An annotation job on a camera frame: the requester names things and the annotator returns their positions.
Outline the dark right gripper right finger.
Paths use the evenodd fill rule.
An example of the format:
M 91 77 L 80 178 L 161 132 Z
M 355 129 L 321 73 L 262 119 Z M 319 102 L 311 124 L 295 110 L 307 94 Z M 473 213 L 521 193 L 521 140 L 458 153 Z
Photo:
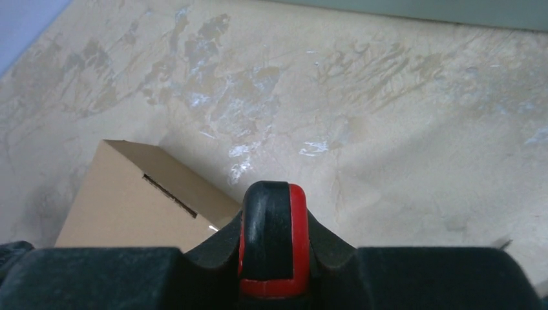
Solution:
M 314 309 L 543 309 L 494 247 L 358 247 L 308 218 Z

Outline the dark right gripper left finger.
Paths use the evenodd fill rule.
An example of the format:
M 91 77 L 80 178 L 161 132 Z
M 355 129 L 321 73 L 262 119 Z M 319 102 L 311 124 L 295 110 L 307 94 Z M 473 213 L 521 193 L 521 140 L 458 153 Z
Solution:
M 1 284 L 2 309 L 233 309 L 240 217 L 194 249 L 49 248 Z

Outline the red utility knife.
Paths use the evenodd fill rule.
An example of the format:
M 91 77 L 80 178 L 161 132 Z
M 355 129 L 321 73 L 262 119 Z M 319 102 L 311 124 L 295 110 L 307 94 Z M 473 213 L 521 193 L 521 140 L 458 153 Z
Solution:
M 258 181 L 243 199 L 238 248 L 240 294 L 289 299 L 310 289 L 308 208 L 303 189 L 285 181 Z

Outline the brown cardboard express box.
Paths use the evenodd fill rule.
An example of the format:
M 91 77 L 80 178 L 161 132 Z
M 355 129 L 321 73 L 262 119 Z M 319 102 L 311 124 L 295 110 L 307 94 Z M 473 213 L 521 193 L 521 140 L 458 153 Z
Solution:
M 177 247 L 226 226 L 238 202 L 160 147 L 103 140 L 56 247 Z

